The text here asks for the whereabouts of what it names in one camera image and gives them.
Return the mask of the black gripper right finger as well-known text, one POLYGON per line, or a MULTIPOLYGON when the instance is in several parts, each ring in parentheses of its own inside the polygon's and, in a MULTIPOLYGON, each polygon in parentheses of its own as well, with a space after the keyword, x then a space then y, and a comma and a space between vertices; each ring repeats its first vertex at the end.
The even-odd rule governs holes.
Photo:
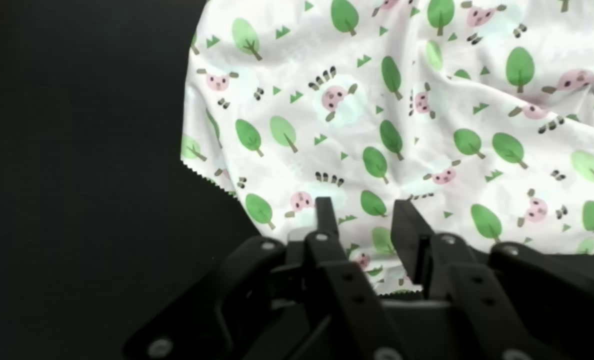
POLYGON ((535 338, 497 274, 468 244, 429 225, 410 200, 395 202, 395 248, 422 297, 391 303, 412 360, 565 360, 535 338))

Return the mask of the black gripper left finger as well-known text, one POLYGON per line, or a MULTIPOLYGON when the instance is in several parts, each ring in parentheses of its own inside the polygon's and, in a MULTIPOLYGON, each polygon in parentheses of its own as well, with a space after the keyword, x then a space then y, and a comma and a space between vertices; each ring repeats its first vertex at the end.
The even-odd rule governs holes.
POLYGON ((315 200, 317 228, 304 239, 311 313, 326 326, 334 360, 404 360, 399 334, 365 272, 341 246, 330 198, 315 200))

